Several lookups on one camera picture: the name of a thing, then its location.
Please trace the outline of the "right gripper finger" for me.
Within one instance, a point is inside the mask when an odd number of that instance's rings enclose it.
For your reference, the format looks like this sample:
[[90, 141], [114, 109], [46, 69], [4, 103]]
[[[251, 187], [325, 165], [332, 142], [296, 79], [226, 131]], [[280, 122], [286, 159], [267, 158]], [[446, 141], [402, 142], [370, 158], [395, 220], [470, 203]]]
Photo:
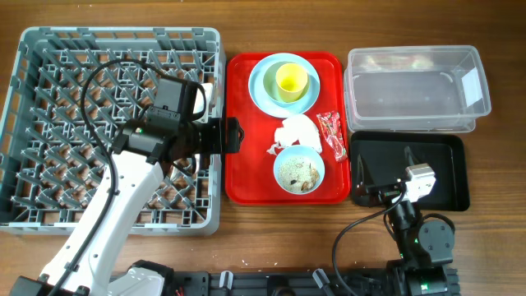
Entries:
[[420, 164], [420, 160], [412, 152], [409, 146], [404, 147], [404, 157], [408, 163], [408, 166], [415, 166], [415, 165]]
[[370, 182], [370, 173], [367, 163], [361, 155], [358, 155], [357, 187], [363, 187]]

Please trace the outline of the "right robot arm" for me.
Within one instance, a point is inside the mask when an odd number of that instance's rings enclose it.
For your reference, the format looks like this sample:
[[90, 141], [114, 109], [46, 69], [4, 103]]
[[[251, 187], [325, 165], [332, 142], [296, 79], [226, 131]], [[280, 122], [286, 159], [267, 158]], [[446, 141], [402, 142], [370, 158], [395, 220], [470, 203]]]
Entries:
[[444, 215], [423, 215], [418, 201], [434, 188], [436, 174], [429, 164], [411, 162], [402, 178], [376, 185], [362, 156], [358, 156], [358, 193], [371, 206], [385, 207], [384, 224], [399, 249], [399, 260], [386, 266], [396, 295], [459, 295], [453, 261], [455, 226]]

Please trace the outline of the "white plastic spoon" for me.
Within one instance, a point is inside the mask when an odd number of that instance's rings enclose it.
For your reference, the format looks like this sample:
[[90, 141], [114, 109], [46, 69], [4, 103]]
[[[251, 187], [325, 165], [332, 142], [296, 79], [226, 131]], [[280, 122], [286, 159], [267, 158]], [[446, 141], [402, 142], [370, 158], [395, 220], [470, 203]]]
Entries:
[[207, 123], [208, 117], [212, 109], [212, 99], [213, 99], [213, 94], [215, 92], [215, 87], [212, 83], [202, 83], [201, 85], [205, 90], [206, 103], [204, 103], [203, 101], [202, 93], [198, 90], [196, 93], [196, 101], [194, 104], [193, 114], [196, 115], [202, 112], [203, 114], [198, 119], [198, 122]]

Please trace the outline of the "small light blue bowl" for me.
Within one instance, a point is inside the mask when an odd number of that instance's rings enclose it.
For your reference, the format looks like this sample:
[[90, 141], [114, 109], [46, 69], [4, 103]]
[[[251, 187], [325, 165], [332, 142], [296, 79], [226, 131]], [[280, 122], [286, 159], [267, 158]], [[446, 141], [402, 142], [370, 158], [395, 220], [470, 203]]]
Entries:
[[293, 195], [313, 193], [323, 182], [325, 163], [310, 146], [294, 145], [280, 151], [274, 161], [275, 181]]

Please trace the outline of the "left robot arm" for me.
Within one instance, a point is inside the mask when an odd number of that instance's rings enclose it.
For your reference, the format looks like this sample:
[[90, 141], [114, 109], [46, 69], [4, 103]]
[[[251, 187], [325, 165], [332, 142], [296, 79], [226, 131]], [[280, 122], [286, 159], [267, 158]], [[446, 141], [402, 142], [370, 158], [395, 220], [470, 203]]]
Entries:
[[175, 160], [237, 153], [244, 131], [236, 118], [200, 124], [132, 119], [119, 130], [103, 180], [78, 225], [38, 279], [20, 276], [12, 295], [174, 295], [174, 271], [138, 261], [113, 280], [112, 270], [136, 218]]

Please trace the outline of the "rice food leftovers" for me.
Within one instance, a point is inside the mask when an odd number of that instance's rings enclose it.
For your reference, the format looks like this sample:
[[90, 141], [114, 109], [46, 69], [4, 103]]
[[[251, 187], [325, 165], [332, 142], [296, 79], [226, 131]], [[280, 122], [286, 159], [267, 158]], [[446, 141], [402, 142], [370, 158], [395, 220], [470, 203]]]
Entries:
[[278, 168], [279, 185], [294, 194], [310, 192], [320, 177], [316, 164], [303, 156], [289, 157]]

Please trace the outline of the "white napkin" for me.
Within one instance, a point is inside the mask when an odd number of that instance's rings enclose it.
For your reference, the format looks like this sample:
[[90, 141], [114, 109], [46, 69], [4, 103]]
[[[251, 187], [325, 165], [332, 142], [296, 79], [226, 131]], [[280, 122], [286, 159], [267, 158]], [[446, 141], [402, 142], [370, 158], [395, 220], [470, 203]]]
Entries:
[[320, 132], [316, 124], [304, 114], [296, 114], [282, 121], [274, 134], [274, 144], [266, 151], [270, 155], [277, 155], [276, 149], [285, 149], [298, 143], [314, 149], [318, 154], [322, 152]]

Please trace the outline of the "red snack wrapper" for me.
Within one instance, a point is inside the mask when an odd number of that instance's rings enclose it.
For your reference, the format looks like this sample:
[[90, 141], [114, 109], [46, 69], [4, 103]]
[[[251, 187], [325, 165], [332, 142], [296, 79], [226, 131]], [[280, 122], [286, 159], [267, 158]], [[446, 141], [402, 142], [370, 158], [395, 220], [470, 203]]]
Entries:
[[348, 158], [344, 144], [340, 116], [337, 111], [319, 113], [316, 115], [321, 127], [322, 135], [327, 144], [332, 148], [337, 162]]

